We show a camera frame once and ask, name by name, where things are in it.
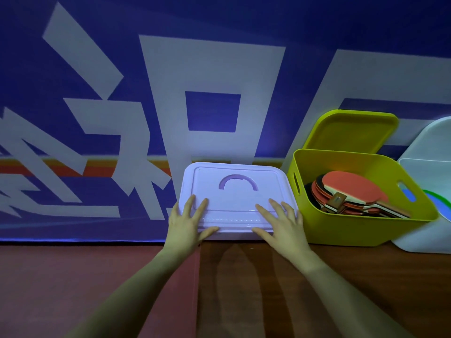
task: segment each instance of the forearm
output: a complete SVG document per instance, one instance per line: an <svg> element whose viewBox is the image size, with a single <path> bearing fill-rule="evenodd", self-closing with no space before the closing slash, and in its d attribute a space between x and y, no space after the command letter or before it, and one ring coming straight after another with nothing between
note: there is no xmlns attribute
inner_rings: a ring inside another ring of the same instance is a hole
<svg viewBox="0 0 451 338"><path fill-rule="evenodd" d="M315 253L294 262L346 338L413 337Z"/></svg>
<svg viewBox="0 0 451 338"><path fill-rule="evenodd" d="M160 291L181 262L174 254L160 251L67 337L137 337Z"/></svg>

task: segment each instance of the yellow lid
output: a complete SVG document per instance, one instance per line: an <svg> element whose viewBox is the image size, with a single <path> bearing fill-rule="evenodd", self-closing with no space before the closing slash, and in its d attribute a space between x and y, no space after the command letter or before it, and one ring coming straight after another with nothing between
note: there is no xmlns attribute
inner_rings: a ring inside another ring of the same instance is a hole
<svg viewBox="0 0 451 338"><path fill-rule="evenodd" d="M316 121L303 148L374 154L398 122L391 113L331 110Z"/></svg>

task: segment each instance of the hand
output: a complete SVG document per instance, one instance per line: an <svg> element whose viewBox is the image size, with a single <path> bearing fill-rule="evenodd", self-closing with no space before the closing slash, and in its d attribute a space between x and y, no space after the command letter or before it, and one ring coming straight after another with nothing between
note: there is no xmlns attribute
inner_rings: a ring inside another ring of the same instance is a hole
<svg viewBox="0 0 451 338"><path fill-rule="evenodd" d="M208 204L208 199L205 198L200 203L196 213L189 217L195 198L195 195L189 197L181 216L177 202L169 217L168 234L163 251L175 254L181 262L193 253L200 242L219 230L219 227L209 227L200 234L198 233L198 224Z"/></svg>
<svg viewBox="0 0 451 338"><path fill-rule="evenodd" d="M298 211L298 217L296 218L295 211L287 203L282 202L286 214L282 206L274 200L269 199L269 203L276 211L278 218L274 217L259 204L256 204L255 207L271 224L274 234L271 236L259 227L253 227L252 231L293 264L299 261L299 259L306 258L312 254L313 252L305 238L301 212Z"/></svg>

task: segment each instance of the purple handle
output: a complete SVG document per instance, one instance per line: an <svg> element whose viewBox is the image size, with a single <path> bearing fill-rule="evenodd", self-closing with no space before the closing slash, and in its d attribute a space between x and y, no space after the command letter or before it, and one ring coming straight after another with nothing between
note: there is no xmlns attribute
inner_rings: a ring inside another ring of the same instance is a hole
<svg viewBox="0 0 451 338"><path fill-rule="evenodd" d="M223 190L224 186L226 185L226 182L228 182L230 179L241 179L241 180L247 180L252 185L252 188L254 191L258 191L257 184L249 177L242 175L242 174L231 174L229 176L226 176L224 179L221 180L219 183L219 189Z"/></svg>

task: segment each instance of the brown wooden table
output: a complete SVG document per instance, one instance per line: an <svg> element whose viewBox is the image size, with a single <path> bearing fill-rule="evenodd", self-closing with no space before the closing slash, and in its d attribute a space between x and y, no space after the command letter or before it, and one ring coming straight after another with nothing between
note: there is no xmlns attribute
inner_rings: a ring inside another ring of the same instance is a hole
<svg viewBox="0 0 451 338"><path fill-rule="evenodd" d="M375 248L312 249L416 337L451 336L451 255ZM265 243L205 242L198 337L341 335L307 280Z"/></svg>

